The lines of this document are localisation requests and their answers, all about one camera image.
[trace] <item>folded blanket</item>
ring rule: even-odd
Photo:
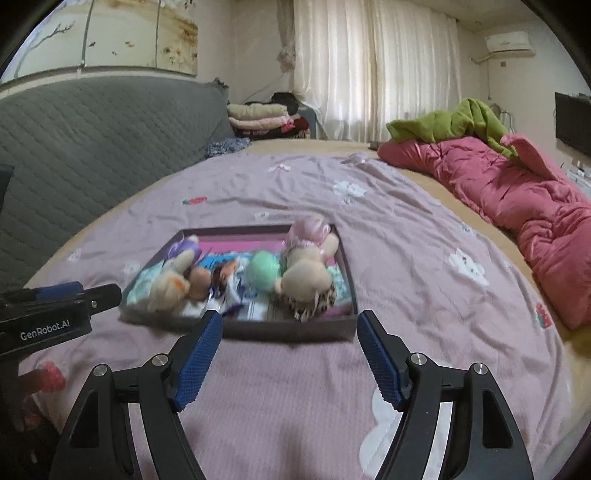
[[[230,117],[230,125],[238,130],[273,130],[274,128],[283,127],[289,122],[293,122],[289,115],[272,116],[259,120],[238,120],[232,116]]]
[[[269,105],[262,103],[252,103],[250,105],[230,103],[226,109],[228,110],[228,116],[237,120],[260,120],[261,118],[287,115],[287,107],[279,103],[270,103]]]
[[[493,225],[509,230],[564,324],[591,323],[591,202],[521,135],[501,143],[525,164],[473,137],[438,144],[389,141],[386,163],[435,177]]]
[[[507,158],[517,158],[514,148],[501,145],[507,128],[487,104],[474,98],[462,100],[453,112],[438,110],[414,120],[394,120],[386,125],[396,143],[423,140],[438,143],[466,136],[480,138],[495,152]]]
[[[274,128],[273,130],[239,130],[236,132],[237,137],[248,137],[251,140],[272,140],[274,138],[309,138],[306,137],[306,132],[310,132],[310,125],[305,118],[298,118],[294,120],[293,128],[284,131],[284,127]]]

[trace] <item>gray quilted cover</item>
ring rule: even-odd
[[[73,235],[233,137],[224,87],[157,77],[53,83],[0,101],[0,291],[23,286]]]

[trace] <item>pink plush toy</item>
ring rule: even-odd
[[[285,239],[284,258],[287,258],[294,248],[318,247],[320,249],[320,255],[325,257],[324,261],[326,261],[327,257],[335,253],[330,252],[330,255],[326,255],[326,252],[322,248],[329,234],[330,225],[319,215],[295,221]]]

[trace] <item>wall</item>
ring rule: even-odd
[[[460,44],[460,82],[464,98],[480,98],[480,67],[471,59],[478,59],[488,53],[486,41],[479,34],[457,26]]]
[[[230,86],[233,94],[234,40],[232,25],[233,0],[193,0],[195,23],[199,32],[197,45],[197,78],[209,82],[215,77]]]
[[[291,91],[293,73],[283,74],[277,55],[281,38],[277,22],[276,0],[237,0],[234,2],[232,22],[235,42],[235,78],[230,92],[243,102],[266,101],[274,92]]]
[[[495,33],[523,30],[530,36],[536,55],[532,58],[493,59],[488,63],[491,102],[508,110],[514,128],[529,137],[542,151],[566,168],[581,160],[591,165],[591,158],[556,140],[554,129],[554,92],[572,94],[591,90],[558,38],[541,20],[487,30]],[[487,65],[480,67],[480,97],[487,98]]]

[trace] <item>white curtain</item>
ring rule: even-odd
[[[281,37],[281,51],[277,61],[282,72],[289,72],[296,66],[296,26],[294,20],[294,0],[277,0],[277,24]]]
[[[294,93],[330,140],[387,140],[386,123],[456,106],[456,21],[400,0],[294,0]]]

